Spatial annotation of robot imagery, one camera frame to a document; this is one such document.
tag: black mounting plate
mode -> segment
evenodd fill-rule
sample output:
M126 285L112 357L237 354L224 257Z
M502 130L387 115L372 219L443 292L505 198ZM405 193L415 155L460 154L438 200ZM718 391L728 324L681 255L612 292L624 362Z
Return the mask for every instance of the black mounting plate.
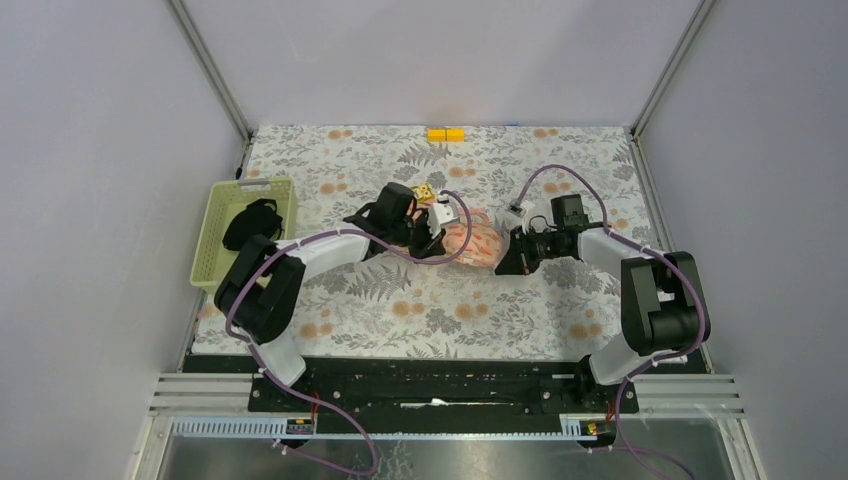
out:
M333 358L333 357L305 357L307 368L309 365L320 365L322 360L345 360L345 361L354 361L354 362L407 362L412 361L414 363L419 362L432 362L438 360L432 359L385 359L385 360L367 360L363 358L357 359L345 359L345 358ZM539 368L543 368L546 372L549 370L547 366L549 365L571 365L572 368L577 365L576 363L569 362L530 362L530 361L487 361L487 360L474 360L473 363L476 364L491 364L493 368L497 368L501 373L511 373L516 371L523 371L524 366L519 367L509 367L511 364L519 364L519 365L534 365L539 366ZM184 373L256 373L259 369L259 366L256 364L256 360L253 359L250 355L210 355L210 354L193 354L187 353L183 358L183 366L180 369L181 372ZM707 369L706 362L704 362L703 354L701 350L698 349L692 354L689 355L689 361L685 364L660 364L657 367L650 368L645 373L656 373L656 374L697 374L697 373L710 373Z
M560 414L607 412L606 404L587 406L571 399L570 374L577 364L570 362L324 357L307 358L306 365L293 388L338 405L371 433L559 433ZM607 388L614 398L618 386ZM633 392L632 385L627 389ZM453 405L426 405L433 399ZM265 377L253 381L251 412L310 408ZM625 397L622 412L637 411L635 394ZM355 433L326 409L319 410L319 422L322 433Z

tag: table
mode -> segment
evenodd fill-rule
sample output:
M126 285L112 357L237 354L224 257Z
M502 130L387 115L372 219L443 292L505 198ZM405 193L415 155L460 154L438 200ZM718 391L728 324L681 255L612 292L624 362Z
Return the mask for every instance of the table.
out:
M288 176L299 200L297 236L334 228L394 181L429 182L487 211L501 233L506 205L538 167L560 163L602 195L610 223L656 243L626 133L620 127L465 127L465 142L428 143L422 126L263 126L247 178ZM583 195L574 178L545 172L527 199ZM526 277L457 263L414 265L384 254L327 272L301 289L289 333L307 356L576 361L620 331L619 284L572 259L545 261ZM247 354L224 332L211 297L200 309L191 352Z

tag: metal frame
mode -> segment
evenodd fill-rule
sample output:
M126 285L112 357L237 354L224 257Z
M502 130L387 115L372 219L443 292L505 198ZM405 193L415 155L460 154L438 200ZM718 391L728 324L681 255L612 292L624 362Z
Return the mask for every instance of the metal frame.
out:
M252 134L238 102L226 85L208 48L199 34L191 15L182 0L165 2L180 26L186 42L225 110L233 128L244 141L242 164L249 157ZM674 249L674 240L656 194L649 163L640 142L663 95L677 73L694 39L706 22L717 0L701 0L689 24L676 45L663 72L630 130L629 146L637 177L645 194L651 224L657 234L660 248ZM193 336L189 329L186 341ZM180 351L181 358L185 348ZM706 346L702 347L708 371L712 362ZM280 419L308 417L306 412L253 413L248 403L253 395L255 374L162 374L157 385L141 432L140 447L134 454L128 478L154 480L159 478L168 451L169 440L176 435L222 435L240 426L238 435L267 435L269 424L279 424ZM634 378L634 387L640 411L624 414L624 418L712 418L722 435L734 476L737 479L764 480L762 464L752 442L743 405L733 378L729 375L641 375ZM581 420L600 420L602 415L561 415L563 434L508 434L508 435L378 435L388 439L504 439L504 440L563 440L574 439L574 424ZM200 420L206 427L196 427ZM358 435L332 435L338 439L358 439Z
M663 95L665 95L671 80L677 73L678 68L680 68L680 64L683 62L686 54L689 53L689 48L698 36L698 32L701 31L701 27L704 26L707 18L709 18L710 12L712 12L716 3L718 3L718 0L701 0L698 4L698 7L695 9L695 13L689 20L689 24L686 25L686 29L683 31L683 35L674 47L674 51L671 53L671 58L668 59L662 74L660 74L659 81L657 81L653 91L651 91L651 94L648 96L648 101L645 103L645 106L636 118L636 122L633 124L631 133L634 137L639 138L642 133L644 133L645 128L651 120L651 116L653 116L654 111L657 109L657 105L659 105L660 100L662 100Z
M198 32L197 27L194 24L194 20L189 14L188 8L186 8L183 0L166 0L165 3L171 10L171 14L174 16L174 20L177 22L180 30L183 32L186 43L189 48L191 48L192 53L194 53L197 63L203 70L204 75L206 75L206 79L209 80L212 90L215 92L215 96L217 96L218 101L221 102L221 106L224 108L227 118L230 119L230 123L233 124L233 128L235 128L236 132L242 138L242 141L245 142L245 146L247 146L251 137L250 126L248 125L247 119L244 117L238 102L227 87L227 83L224 81L221 71L218 70L215 60L209 53L209 49L206 47L203 37L200 36L200 32Z
M144 448L129 478L155 480L165 464L167 447L174 436L207 438L277 438L281 420L306 418L308 412L248 412L251 385L258 374L162 374L150 407ZM759 455L751 441L745 411L730 375L649 374L634 378L639 413L623 418L710 418L724 441L734 476L739 480L765 480ZM382 440L581 440L579 422L602 420L603 415L560 415L562 434L382 434ZM283 435L286 438L301 438ZM317 434L311 438L358 440L356 434Z
M174 359L173 363L169 365L176 365L174 371L182 372L183 371L183 363L185 363L186 353L191 349L191 344L194 342L194 333L195 327L197 325L197 312L203 308L203 304L206 303L206 292L198 289L197 295L195 296L194 303L192 303L192 310L188 313L188 326L186 327L185 332L183 333L183 342L182 347L177 352L177 358Z

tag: plastic basket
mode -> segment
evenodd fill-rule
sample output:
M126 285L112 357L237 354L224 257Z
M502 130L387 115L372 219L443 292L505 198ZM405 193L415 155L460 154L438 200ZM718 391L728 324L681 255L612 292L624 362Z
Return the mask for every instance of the plastic basket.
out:
M297 197L290 178L273 177L250 180L230 180L212 186L203 227L194 252L191 284L214 295L238 252L224 248L221 240L233 218L247 204L260 198L277 201L277 214L283 217L282 238L294 238L297 218Z

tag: glass panel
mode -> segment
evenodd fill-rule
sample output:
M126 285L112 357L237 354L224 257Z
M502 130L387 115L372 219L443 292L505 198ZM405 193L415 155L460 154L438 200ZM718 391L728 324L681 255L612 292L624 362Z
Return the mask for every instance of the glass panel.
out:
M732 479L721 435L709 420L626 420L634 445L676 457L698 478ZM515 480L532 478L640 480L654 477L627 452L563 455L575 442L538 440L380 440L380 469L373 478L419 480ZM312 440L301 447L345 466L364 469L370 458L362 441ZM685 474L664 460L648 459L671 478ZM348 475L272 449L267 440L172 439L164 479L346 479Z

